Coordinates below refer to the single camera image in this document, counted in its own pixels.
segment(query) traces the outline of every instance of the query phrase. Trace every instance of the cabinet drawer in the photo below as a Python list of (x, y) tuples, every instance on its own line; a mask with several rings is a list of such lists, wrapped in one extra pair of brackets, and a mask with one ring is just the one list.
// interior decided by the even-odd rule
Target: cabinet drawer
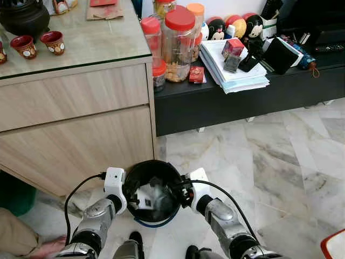
[(0, 87), (0, 131), (148, 103), (144, 64)]
[[(0, 164), (57, 196), (109, 166), (128, 168), (150, 159), (153, 143), (145, 106), (0, 135)], [(92, 180), (88, 187), (99, 184)]]

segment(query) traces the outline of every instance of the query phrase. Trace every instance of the beige pants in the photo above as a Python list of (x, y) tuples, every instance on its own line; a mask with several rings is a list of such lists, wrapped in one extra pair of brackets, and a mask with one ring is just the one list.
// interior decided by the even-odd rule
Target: beige pants
[(0, 208), (0, 251), (29, 257), (42, 244), (29, 226), (4, 208)]

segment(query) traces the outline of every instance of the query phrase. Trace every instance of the marble floor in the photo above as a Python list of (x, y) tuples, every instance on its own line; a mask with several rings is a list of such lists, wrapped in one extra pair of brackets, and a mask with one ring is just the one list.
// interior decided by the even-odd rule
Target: marble floor
[[(345, 228), (345, 98), (167, 135), (159, 145), (160, 159), (181, 174), (203, 167), (238, 200), (260, 241), (291, 259), (324, 258), (320, 241)], [(73, 200), (72, 226), (78, 210), (101, 196), (100, 188)], [(21, 219), (45, 238), (65, 232), (61, 205), (44, 194)], [(140, 226), (128, 212), (118, 216), (100, 258), (111, 258), (133, 230), (149, 259), (182, 259), (191, 244), (224, 256), (203, 217), (186, 208), (159, 229)]]

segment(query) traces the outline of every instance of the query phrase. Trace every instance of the black pot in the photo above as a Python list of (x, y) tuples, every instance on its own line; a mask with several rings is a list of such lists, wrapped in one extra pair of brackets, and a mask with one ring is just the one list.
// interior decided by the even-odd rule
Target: black pot
[(0, 23), (14, 35), (37, 39), (48, 28), (50, 16), (42, 0), (27, 0), (21, 6), (0, 7)]
[[(170, 163), (160, 160), (148, 160), (136, 164), (132, 170), (129, 171), (122, 191), (127, 200), (136, 192), (136, 190), (143, 185), (146, 185), (151, 178), (157, 177), (163, 181), (163, 185), (175, 185), (182, 181), (180, 174)], [(154, 210), (135, 210), (131, 205), (127, 208), (131, 214), (138, 220), (158, 223), (164, 221), (177, 213), (181, 204), (176, 197), (171, 197), (170, 208), (162, 210), (159, 213)]]

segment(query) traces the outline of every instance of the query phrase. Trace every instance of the stack of papers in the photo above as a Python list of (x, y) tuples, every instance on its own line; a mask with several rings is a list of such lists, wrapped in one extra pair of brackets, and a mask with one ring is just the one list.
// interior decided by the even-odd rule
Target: stack of papers
[[(216, 84), (221, 86), (225, 93), (251, 90), (269, 85), (270, 81), (265, 77), (267, 71), (260, 63), (249, 72), (237, 69), (236, 73), (231, 73), (223, 69), (224, 57), (222, 50), (226, 41), (226, 39), (204, 40), (201, 44), (199, 56)], [(248, 50), (244, 48), (241, 59), (243, 60), (247, 54)]]

